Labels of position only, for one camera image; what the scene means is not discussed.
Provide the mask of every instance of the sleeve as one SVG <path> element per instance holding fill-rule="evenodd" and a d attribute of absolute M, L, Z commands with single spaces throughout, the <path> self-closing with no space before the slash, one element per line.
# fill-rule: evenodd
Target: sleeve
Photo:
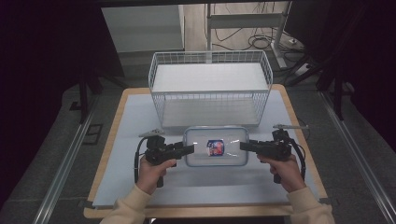
<path fill-rule="evenodd" d="M 288 194 L 293 214 L 293 224 L 334 224 L 332 208 L 317 201 L 310 188 L 296 190 Z"/>
<path fill-rule="evenodd" d="M 128 196 L 116 200 L 113 210 L 101 221 L 101 224 L 143 223 L 146 218 L 144 210 L 150 199 L 150 195 L 134 186 Z"/>

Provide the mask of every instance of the black curtain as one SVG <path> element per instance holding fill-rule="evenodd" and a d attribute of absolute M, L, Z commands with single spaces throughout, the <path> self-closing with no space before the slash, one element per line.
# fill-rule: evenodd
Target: black curtain
<path fill-rule="evenodd" d="M 396 6 L 392 1 L 367 4 L 344 50 L 344 78 L 355 89 L 353 104 L 396 151 Z"/>
<path fill-rule="evenodd" d="M 0 3 L 0 202 L 39 150 L 81 74 L 123 76 L 101 8 L 56 1 Z"/>

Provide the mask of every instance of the hand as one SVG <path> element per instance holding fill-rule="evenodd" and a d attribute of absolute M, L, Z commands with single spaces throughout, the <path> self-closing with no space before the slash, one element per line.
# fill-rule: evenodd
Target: hand
<path fill-rule="evenodd" d="M 259 158 L 260 161 L 267 162 L 271 165 L 271 174 L 280 175 L 282 178 L 280 184 L 288 193 L 306 188 L 306 184 L 301 177 L 297 160 L 294 155 L 290 155 L 287 161 L 274 161 L 262 155 L 257 155 L 257 158 Z"/>
<path fill-rule="evenodd" d="M 160 176 L 166 175 L 166 169 L 176 164 L 176 160 L 164 161 L 160 165 L 151 165 L 146 157 L 140 159 L 139 178 L 137 179 L 137 187 L 145 191 L 147 194 L 154 193 L 157 188 L 157 181 Z"/>

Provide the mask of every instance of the white wire basket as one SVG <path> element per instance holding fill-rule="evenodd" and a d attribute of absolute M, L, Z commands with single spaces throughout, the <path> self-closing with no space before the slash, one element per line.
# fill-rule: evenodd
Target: white wire basket
<path fill-rule="evenodd" d="M 258 126 L 272 83 L 262 50 L 157 52 L 148 74 L 164 129 Z"/>

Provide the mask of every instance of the label on container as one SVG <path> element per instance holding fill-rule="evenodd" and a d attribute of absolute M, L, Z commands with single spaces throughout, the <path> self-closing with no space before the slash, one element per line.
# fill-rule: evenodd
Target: label on container
<path fill-rule="evenodd" d="M 208 156 L 222 156 L 224 154 L 224 143 L 222 140 L 209 140 L 206 149 Z"/>

